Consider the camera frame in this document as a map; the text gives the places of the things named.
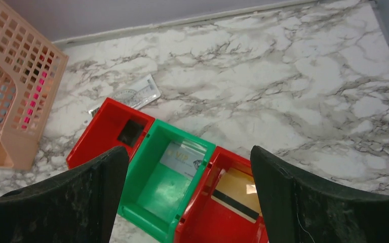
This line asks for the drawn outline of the peach plastic file organizer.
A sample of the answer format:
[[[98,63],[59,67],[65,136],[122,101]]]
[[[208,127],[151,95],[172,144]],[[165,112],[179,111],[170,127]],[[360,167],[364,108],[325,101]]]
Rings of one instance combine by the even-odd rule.
[[[26,86],[20,81],[27,62],[44,55],[53,60],[54,82],[36,130],[21,129]],[[0,1],[0,168],[29,170],[38,151],[68,56],[4,1]]]

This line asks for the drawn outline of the silver VIP card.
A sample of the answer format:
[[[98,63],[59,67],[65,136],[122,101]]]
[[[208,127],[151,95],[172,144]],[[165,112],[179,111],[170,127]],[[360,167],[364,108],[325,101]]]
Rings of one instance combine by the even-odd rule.
[[[160,163],[192,179],[204,158],[204,151],[186,143],[171,141]]]

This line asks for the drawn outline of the clear protractor ruler packet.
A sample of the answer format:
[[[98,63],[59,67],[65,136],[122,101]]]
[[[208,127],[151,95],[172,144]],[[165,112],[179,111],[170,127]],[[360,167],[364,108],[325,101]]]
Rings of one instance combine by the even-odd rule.
[[[161,94],[152,75],[148,74],[117,88],[88,106],[87,113],[90,117],[86,123],[101,118],[127,118],[134,110],[139,110],[160,98]]]

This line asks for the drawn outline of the left red plastic bin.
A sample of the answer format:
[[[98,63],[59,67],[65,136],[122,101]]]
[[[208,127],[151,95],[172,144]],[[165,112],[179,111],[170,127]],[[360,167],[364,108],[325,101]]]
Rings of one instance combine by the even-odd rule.
[[[117,140],[121,130],[130,119],[144,125],[144,130],[134,147]],[[68,168],[72,169],[82,165],[116,146],[125,147],[129,159],[132,159],[154,121],[154,117],[138,110],[134,110],[127,118],[101,118],[92,121],[66,158]]]

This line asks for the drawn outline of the pink highlighter pen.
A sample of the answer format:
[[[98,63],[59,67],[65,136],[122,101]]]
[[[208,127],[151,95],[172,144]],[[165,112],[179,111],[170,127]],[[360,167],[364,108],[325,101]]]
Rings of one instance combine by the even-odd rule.
[[[44,111],[45,102],[54,82],[54,72],[51,70],[53,60],[40,55],[36,60],[27,62],[20,81],[25,84],[26,91],[21,102],[24,108],[21,129],[36,130],[40,115]]]

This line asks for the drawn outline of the red plastic bin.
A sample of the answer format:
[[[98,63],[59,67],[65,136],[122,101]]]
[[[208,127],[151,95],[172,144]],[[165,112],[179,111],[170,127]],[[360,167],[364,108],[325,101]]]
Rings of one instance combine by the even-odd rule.
[[[134,147],[117,140],[121,130],[130,119],[144,125],[144,130]],[[154,117],[138,110],[134,110],[127,118],[101,118],[92,121],[66,158],[68,168],[72,169],[82,165],[116,146],[125,147],[129,159],[132,159],[154,121]]]
[[[249,160],[217,146],[176,226],[174,242],[269,242],[262,214],[251,223],[213,200],[220,171],[230,168],[252,176]]]

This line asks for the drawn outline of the right red plastic bin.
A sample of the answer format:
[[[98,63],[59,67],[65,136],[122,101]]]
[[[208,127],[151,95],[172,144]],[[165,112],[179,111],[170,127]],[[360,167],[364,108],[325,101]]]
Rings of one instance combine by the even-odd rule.
[[[230,168],[252,176],[249,160],[217,146],[176,226],[174,242],[269,242],[262,214],[251,223],[213,200],[220,171]]]

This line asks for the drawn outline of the black card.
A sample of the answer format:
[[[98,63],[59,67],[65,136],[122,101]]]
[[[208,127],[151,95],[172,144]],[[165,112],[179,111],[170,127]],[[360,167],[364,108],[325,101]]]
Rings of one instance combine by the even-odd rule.
[[[130,147],[134,147],[143,130],[143,124],[130,119],[121,130],[117,140]]]

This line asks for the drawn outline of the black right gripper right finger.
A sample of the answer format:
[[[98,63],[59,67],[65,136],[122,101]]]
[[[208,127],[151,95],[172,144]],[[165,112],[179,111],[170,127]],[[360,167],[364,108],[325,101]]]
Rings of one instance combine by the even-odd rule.
[[[260,146],[250,162],[270,242],[389,242],[389,195],[324,179]]]

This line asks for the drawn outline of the green plastic bin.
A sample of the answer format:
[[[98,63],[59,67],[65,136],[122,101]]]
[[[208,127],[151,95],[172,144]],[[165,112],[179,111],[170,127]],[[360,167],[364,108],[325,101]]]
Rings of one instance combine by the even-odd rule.
[[[171,141],[205,153],[192,179],[160,163]],[[118,214],[159,242],[173,242],[175,229],[216,145],[155,120],[129,164]]]

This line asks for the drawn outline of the gold card with stripe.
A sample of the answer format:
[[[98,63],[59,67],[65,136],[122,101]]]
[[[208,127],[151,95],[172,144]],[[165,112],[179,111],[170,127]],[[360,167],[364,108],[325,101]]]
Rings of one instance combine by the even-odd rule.
[[[212,198],[251,223],[261,216],[253,177],[235,168],[220,171]]]

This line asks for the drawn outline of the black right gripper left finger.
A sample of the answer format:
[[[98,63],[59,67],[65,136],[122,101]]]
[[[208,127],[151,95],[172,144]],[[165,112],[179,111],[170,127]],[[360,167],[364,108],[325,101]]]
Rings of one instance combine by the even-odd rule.
[[[116,146],[0,196],[0,242],[109,242],[128,165]]]

